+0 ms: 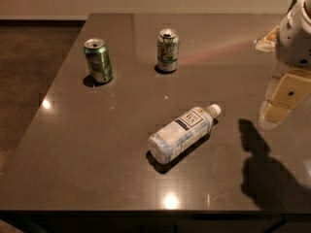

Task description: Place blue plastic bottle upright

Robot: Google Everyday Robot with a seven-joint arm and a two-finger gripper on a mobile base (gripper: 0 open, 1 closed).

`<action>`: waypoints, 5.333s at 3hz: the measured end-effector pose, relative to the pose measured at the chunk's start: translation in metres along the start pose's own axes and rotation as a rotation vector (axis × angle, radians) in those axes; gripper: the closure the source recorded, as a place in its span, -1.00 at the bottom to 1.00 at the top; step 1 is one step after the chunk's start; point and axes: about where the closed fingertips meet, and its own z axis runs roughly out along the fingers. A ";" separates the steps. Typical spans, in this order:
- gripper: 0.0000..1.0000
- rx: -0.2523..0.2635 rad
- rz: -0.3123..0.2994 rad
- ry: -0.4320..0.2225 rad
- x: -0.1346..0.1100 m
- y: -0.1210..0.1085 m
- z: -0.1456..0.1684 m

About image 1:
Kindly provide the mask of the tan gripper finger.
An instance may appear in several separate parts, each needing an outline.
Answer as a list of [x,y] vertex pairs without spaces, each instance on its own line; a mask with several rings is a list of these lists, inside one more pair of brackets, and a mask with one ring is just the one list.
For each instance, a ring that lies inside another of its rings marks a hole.
[[311,93],[311,72],[292,69],[274,77],[260,108],[261,124],[280,124]]
[[256,42],[256,49],[263,52],[275,51],[277,32],[279,27],[274,27],[269,33],[263,38]]

